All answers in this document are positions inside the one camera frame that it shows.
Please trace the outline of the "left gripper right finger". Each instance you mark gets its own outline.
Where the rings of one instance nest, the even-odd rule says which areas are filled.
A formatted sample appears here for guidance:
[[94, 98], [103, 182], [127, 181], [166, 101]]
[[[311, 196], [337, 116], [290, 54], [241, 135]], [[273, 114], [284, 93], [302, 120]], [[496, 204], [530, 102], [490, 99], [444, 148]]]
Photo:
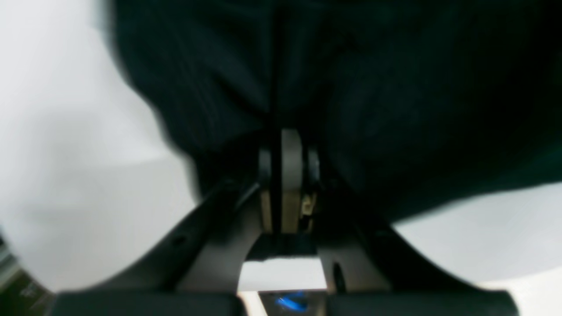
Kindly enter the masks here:
[[453, 277], [332, 176], [297, 130], [281, 131], [281, 232], [309, 233], [321, 260], [326, 316], [517, 316], [510, 294]]

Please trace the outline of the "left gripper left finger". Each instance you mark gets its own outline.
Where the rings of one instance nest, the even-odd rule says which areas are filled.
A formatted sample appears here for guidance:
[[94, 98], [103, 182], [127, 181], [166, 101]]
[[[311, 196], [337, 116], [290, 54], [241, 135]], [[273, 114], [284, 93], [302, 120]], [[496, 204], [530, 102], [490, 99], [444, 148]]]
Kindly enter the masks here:
[[241, 268], [263, 232], [272, 232], [271, 150], [257, 173], [220, 181], [140, 260], [88, 290], [58, 295], [53, 316], [245, 316]]

